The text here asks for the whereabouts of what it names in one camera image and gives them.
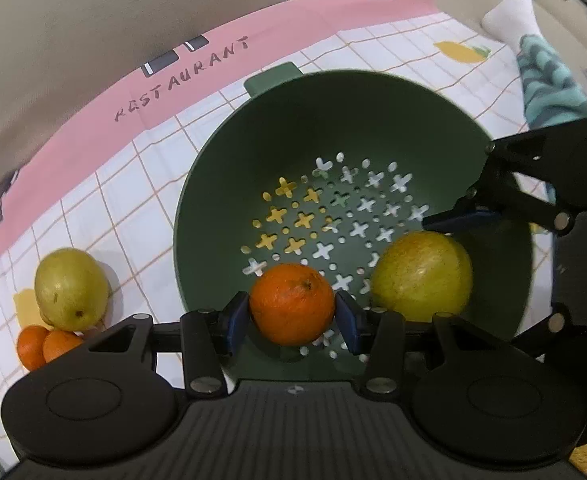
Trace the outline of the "pink white checkered cloth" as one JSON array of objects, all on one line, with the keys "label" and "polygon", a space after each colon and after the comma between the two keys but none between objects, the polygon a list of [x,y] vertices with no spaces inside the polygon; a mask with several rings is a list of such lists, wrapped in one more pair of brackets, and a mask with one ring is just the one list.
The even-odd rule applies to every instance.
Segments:
[{"label": "pink white checkered cloth", "polygon": [[[0,198],[0,404],[25,370],[16,338],[39,315],[40,260],[86,250],[111,287],[106,318],[179,312],[170,245],[190,168],[248,99],[246,80],[290,62],[303,73],[358,68],[445,96],[498,138],[525,130],[514,52],[444,0],[290,0],[179,47],[156,76],[131,73],[72,117]],[[0,466],[16,463],[0,419]]]}]

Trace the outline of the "orange mandarin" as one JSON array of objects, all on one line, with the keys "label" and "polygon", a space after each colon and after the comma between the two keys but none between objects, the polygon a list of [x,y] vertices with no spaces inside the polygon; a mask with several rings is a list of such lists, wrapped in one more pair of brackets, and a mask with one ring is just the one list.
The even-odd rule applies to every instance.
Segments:
[{"label": "orange mandarin", "polygon": [[16,340],[16,353],[29,372],[46,364],[43,346],[48,334],[48,328],[41,325],[29,325],[21,330]]},{"label": "orange mandarin", "polygon": [[281,263],[258,278],[250,309],[260,333],[273,344],[309,344],[333,322],[335,300],[327,280],[309,266]]},{"label": "orange mandarin", "polygon": [[64,330],[51,330],[43,342],[44,360],[49,363],[81,344],[84,344],[84,339],[77,334]]}]

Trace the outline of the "right leg striped pyjama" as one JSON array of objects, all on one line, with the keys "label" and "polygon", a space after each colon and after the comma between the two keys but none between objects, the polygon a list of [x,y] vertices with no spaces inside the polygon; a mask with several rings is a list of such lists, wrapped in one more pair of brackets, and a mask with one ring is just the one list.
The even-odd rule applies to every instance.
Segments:
[{"label": "right leg striped pyjama", "polygon": [[543,37],[533,0],[502,0],[481,26],[516,55],[523,114],[531,130],[587,119],[587,94]]}]

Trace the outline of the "green plastic colander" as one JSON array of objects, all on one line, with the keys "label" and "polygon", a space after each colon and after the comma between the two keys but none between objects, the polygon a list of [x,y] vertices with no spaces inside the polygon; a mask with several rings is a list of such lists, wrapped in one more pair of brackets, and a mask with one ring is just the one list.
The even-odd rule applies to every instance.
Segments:
[{"label": "green plastic colander", "polygon": [[284,63],[205,142],[176,208],[189,311],[220,310],[280,263],[302,263],[362,306],[387,246],[451,209],[479,178],[487,132],[415,82]]}]

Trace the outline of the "yellow-green pear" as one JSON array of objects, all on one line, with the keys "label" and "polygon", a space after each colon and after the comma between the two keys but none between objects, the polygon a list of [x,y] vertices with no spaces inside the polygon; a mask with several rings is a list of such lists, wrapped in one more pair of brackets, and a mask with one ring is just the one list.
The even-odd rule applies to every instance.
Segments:
[{"label": "yellow-green pear", "polygon": [[410,232],[393,242],[371,274],[371,305],[397,311],[412,322],[435,313],[459,314],[472,289],[472,265],[465,248],[437,232]]}]

